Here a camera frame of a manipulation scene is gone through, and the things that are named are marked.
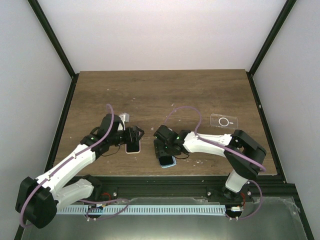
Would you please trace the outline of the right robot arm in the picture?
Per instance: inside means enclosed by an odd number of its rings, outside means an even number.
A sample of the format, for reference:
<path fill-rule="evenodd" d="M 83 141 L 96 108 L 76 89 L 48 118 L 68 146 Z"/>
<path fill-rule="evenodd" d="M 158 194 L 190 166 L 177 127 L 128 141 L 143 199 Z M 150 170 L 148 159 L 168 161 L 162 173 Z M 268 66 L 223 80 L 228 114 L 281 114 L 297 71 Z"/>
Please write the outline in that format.
<path fill-rule="evenodd" d="M 154 151 L 157 158 L 187 157 L 193 153 L 204 153 L 226 158 L 232 171 L 222 187 L 221 195 L 229 202 L 236 200 L 245 184 L 255 181 L 263 166 L 267 152 L 246 132 L 236 129 L 232 134 L 200 134 L 181 130 L 179 133 L 161 125 L 153 134 Z"/>

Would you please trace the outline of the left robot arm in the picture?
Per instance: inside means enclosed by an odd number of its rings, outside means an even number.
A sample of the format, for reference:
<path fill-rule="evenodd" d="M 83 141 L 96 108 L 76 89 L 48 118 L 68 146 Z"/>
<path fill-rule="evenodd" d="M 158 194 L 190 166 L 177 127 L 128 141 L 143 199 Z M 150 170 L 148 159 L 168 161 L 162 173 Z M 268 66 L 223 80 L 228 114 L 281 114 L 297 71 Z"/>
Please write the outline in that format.
<path fill-rule="evenodd" d="M 15 210 L 19 221 L 26 220 L 41 229 L 58 211 L 75 202 L 97 202 L 102 196 L 101 182 L 85 175 L 73 184 L 69 181 L 86 166 L 105 154 L 111 146 L 139 145 L 144 131 L 138 126 L 126 127 L 129 115 L 107 114 L 100 124 L 86 135 L 77 147 L 55 167 L 33 179 L 26 177 L 20 184 Z"/>

